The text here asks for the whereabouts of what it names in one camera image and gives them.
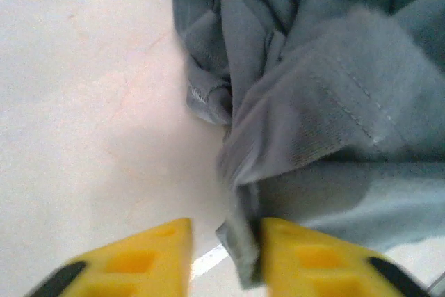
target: seam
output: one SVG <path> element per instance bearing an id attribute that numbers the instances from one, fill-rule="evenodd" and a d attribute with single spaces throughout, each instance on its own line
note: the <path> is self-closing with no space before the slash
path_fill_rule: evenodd
<path id="1" fill-rule="evenodd" d="M 371 102 L 373 102 L 375 104 L 375 106 L 378 108 L 378 110 L 381 112 L 381 114 L 387 119 L 387 121 L 391 124 L 393 130 L 399 135 L 400 139 L 403 141 L 403 144 L 405 145 L 405 147 L 408 149 L 408 151 L 410 151 L 410 153 L 414 156 L 414 158 L 418 158 L 417 155 L 414 153 L 414 151 L 412 150 L 412 148 L 410 147 L 410 145 L 408 144 L 408 141 L 406 140 L 406 138 L 402 135 L 402 133 L 397 129 L 396 123 L 392 120 L 391 116 L 388 115 L 383 106 L 381 104 L 379 104 L 377 102 L 376 99 L 374 99 L 371 96 L 371 93 L 364 87 L 364 85 L 357 79 L 356 76 L 354 76 L 354 74 L 351 73 L 350 70 L 346 69 L 346 67 L 343 65 L 343 63 L 341 62 L 341 58 L 337 59 L 337 63 L 341 66 L 341 69 L 344 71 L 344 73 L 351 78 L 355 84 L 360 88 L 360 90 L 362 90 L 362 92 L 371 100 Z"/>
<path id="2" fill-rule="evenodd" d="M 369 137 L 369 139 L 371 139 L 374 148 L 382 154 L 382 150 L 376 145 L 374 137 L 372 137 L 371 133 L 363 125 L 362 121 L 360 121 L 360 119 L 355 116 L 352 111 L 350 111 L 344 104 L 342 104 L 336 98 L 336 95 L 326 85 L 323 85 L 320 78 L 317 77 L 312 71 L 309 71 L 309 77 L 312 78 L 312 80 L 314 80 L 325 91 L 325 93 L 337 104 L 337 106 L 341 108 L 344 113 L 348 114 L 348 116 L 355 122 L 355 124 L 360 127 L 360 129 Z"/>
<path id="3" fill-rule="evenodd" d="M 188 83 L 188 89 L 192 93 L 192 96 L 199 102 L 206 104 L 206 98 L 202 95 L 201 91 L 193 86 L 190 82 Z"/>

